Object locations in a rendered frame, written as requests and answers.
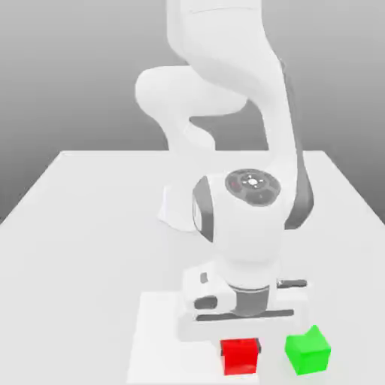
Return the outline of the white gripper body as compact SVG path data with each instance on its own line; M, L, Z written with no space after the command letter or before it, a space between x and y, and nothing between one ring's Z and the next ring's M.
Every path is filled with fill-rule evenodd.
M212 314L206 320L197 320L184 300L177 298L177 336L182 341L226 340L259 338L296 334L309 325L309 298L307 296L278 296L268 304L267 314L258 317L231 318Z

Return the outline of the small red cube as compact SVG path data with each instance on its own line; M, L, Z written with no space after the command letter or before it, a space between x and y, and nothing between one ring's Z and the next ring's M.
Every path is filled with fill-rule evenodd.
M224 375L255 374L258 351L255 338L227 339L223 341Z

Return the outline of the small green cube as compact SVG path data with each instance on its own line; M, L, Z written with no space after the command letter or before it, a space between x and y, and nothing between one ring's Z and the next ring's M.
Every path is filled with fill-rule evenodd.
M284 351L297 375L325 371L329 364L331 346L317 325L306 333L288 335Z

